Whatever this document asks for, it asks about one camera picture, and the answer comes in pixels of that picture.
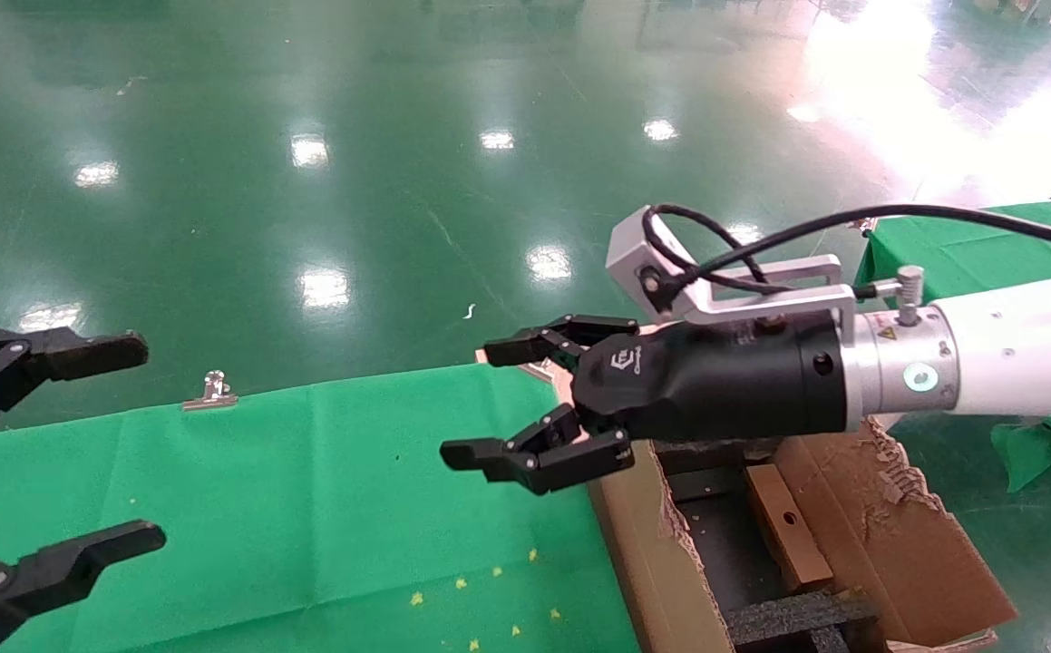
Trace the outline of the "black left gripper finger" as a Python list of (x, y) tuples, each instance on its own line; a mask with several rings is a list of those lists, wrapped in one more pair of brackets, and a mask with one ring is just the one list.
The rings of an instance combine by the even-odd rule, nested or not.
[(143, 366), (143, 336), (79, 336), (68, 326), (33, 332), (0, 329), (0, 414), (11, 412), (44, 382), (108, 375)]
[(128, 521), (56, 542), (15, 565), (0, 562), (0, 645), (29, 619), (86, 599), (107, 567), (156, 552), (166, 533), (151, 521)]

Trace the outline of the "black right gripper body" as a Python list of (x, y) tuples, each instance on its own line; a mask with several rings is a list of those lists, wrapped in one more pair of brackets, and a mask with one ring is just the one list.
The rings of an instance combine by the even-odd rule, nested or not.
[(579, 358), (572, 401), (586, 430), (633, 441), (753, 441), (840, 433), (848, 389), (827, 313), (681, 322), (609, 336)]

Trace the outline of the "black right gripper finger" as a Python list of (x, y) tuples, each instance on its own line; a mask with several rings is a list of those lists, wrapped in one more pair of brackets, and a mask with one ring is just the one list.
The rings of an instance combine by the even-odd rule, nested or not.
[(533, 495), (603, 479), (634, 466), (628, 431), (583, 417), (559, 405), (512, 438), (462, 438), (441, 443), (441, 457), (455, 472), (479, 472), (488, 483), (516, 484)]
[(526, 327), (512, 336), (488, 340), (481, 351), (491, 366), (522, 366), (553, 361), (576, 368), (579, 358), (605, 339), (635, 335), (638, 322), (619, 317), (566, 315), (542, 326)]

